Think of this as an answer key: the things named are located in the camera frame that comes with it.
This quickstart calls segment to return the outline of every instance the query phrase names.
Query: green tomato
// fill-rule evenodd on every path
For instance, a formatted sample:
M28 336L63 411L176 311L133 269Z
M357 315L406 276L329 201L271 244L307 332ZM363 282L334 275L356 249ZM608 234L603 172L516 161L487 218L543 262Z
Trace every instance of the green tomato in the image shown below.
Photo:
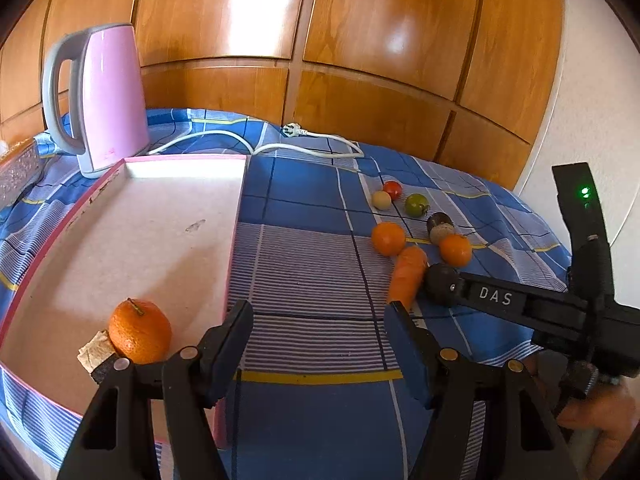
M409 216L418 218L425 215L429 210L429 201L424 195L414 193L404 201L404 210Z

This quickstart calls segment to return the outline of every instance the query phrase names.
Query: pink electric kettle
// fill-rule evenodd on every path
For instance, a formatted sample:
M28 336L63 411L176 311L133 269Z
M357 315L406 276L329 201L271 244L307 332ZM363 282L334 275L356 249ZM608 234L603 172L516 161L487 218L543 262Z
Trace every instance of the pink electric kettle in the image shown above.
M60 120L60 66L71 60L71 135ZM53 141L78 156L84 176L97 178L149 146L138 51L130 23L69 34L50 50L42 76L44 117Z

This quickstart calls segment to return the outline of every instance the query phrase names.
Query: kettle handle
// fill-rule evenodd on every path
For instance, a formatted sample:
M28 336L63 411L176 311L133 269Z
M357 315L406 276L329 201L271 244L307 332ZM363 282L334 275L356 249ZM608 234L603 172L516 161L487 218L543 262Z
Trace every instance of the kettle handle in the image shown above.
M57 42L47 56L42 73L42 107L47 128L53 141L62 150L82 155L86 151L84 144L84 121L82 120L81 79L86 44L91 36L91 30L81 30L74 34L67 34ZM69 79L69 115L71 120L71 135L66 133L60 119L60 104L58 103L58 81L60 67L63 61L71 61L71 77Z

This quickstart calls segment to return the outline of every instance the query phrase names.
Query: tangerine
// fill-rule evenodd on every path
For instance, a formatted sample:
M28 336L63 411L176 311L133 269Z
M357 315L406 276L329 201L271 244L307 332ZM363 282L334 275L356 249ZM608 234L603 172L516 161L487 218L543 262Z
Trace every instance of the tangerine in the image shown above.
M472 257L471 242L461 234L452 234L440 242L440 256L453 267L464 267Z
M393 222L380 222L371 232L371 243L383 256L396 256L406 244L404 229Z
M127 298L111 314L109 338L115 349L134 363L154 363L169 350L171 325L155 303Z

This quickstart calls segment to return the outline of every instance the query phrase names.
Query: power cord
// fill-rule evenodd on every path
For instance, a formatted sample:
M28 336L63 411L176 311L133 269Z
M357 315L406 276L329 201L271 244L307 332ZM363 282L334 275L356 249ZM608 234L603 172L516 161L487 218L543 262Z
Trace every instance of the power cord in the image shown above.
M338 142L342 142L349 146L355 153L327 153L327 152L318 152L317 150L310 150L308 148L302 148L301 146L295 146L293 144L284 144L283 142L272 142L271 144L265 144L263 146L259 146L258 148L254 148L250 145L245 139L240 137L238 134L233 132L228 132L226 130L205 130L203 132L198 132L196 134L188 134L185 136L177 137L177 139L171 140L170 142L163 144L159 148L155 148L147 153L147 155L155 155L156 153L164 152L168 147L181 142L182 140L193 139L193 137L200 137L204 135L226 135L229 137L233 137L235 140L243 144L251 155L259 155L260 153L270 152L271 150L293 150L295 152L306 153L311 156L318 156L321 158L361 158L364 156L364 153L360 149L360 147L351 142L350 140L344 139L343 137L337 135L330 134L315 134L304 128L300 127L299 124L289 123L282 127L282 134L285 137L321 137L324 139L333 139Z

